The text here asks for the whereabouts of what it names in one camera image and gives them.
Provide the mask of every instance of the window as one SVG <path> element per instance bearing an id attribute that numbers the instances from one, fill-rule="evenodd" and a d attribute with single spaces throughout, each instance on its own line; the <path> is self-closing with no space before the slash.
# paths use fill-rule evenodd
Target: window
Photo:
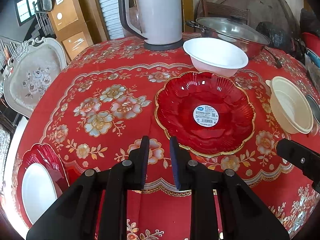
<path id="1" fill-rule="evenodd" d="M 32 2 L 36 3 L 37 1 L 38 0 L 15 0 L 15 8 L 19 26 L 34 17 L 35 10 Z"/>

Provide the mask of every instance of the sticker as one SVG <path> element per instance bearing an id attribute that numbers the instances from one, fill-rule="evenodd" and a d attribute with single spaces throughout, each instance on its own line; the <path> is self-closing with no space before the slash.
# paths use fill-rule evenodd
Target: sticker
<path id="1" fill-rule="evenodd" d="M 194 109 L 193 119 L 201 126 L 212 127 L 217 124 L 219 115 L 212 106 L 200 105 Z"/>

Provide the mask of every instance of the red tablecloth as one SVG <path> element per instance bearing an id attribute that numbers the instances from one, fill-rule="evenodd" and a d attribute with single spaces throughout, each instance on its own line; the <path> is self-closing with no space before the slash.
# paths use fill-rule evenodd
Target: red tablecloth
<path id="1" fill-rule="evenodd" d="M 185 34 L 184 39 L 197 34 Z M 182 48 L 152 52 L 129 37 L 87 48 L 55 79 L 33 112 L 21 139 L 15 164 L 34 143 L 48 143 L 61 157 L 72 183 L 84 170 L 102 171 L 128 157 L 143 135 L 150 138 L 147 183 L 128 195 L 128 240 L 189 238 L 190 192 L 177 192 L 171 170 L 169 140 L 156 123 L 154 98 L 164 82 L 195 71 Z M 283 68 L 261 52 L 231 79 L 246 90 L 256 111 L 255 133 L 234 155 L 192 157 L 211 169 L 231 168 L 293 236 L 319 200 L 311 181 L 276 155 L 281 138 L 291 138 L 320 152 L 319 134 L 286 134 L 270 109 L 267 79 L 284 76 L 318 100 L 303 68 L 272 49 Z M 17 207 L 24 214 L 23 206 Z"/>

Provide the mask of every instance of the kettle base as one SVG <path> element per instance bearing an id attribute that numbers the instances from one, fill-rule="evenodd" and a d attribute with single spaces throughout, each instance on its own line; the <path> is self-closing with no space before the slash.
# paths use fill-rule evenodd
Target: kettle base
<path id="1" fill-rule="evenodd" d="M 153 50 L 153 51 L 162 51 L 162 50 L 169 50 L 169 49 L 177 49 L 181 47 L 184 43 L 184 40 L 181 39 L 180 41 L 177 41 L 175 43 L 171 44 L 164 44 L 164 45 L 154 45 L 154 44 L 149 44 L 144 42 L 143 47 L 148 50 Z"/>

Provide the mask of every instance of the red plate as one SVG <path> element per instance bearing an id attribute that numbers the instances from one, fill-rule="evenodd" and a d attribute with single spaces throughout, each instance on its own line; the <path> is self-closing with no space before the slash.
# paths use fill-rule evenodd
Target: red plate
<path id="1" fill-rule="evenodd" d="M 213 157 L 239 151 L 254 133 L 255 110 L 245 91 L 209 72 L 186 72 L 156 95 L 155 117 L 168 138 Z"/>
<path id="2" fill-rule="evenodd" d="M 23 207 L 21 185 L 24 173 L 26 172 L 27 168 L 33 163 L 40 163 L 44 167 L 46 167 L 51 179 L 55 183 L 57 183 L 62 192 L 64 192 L 69 187 L 68 179 L 63 168 L 62 162 L 59 156 L 56 155 L 52 147 L 49 144 L 42 145 L 36 143 L 35 145 L 33 145 L 32 148 L 24 154 L 17 175 L 17 200 L 20 205 L 20 212 L 22 218 L 29 227 L 31 227 L 32 225 Z"/>

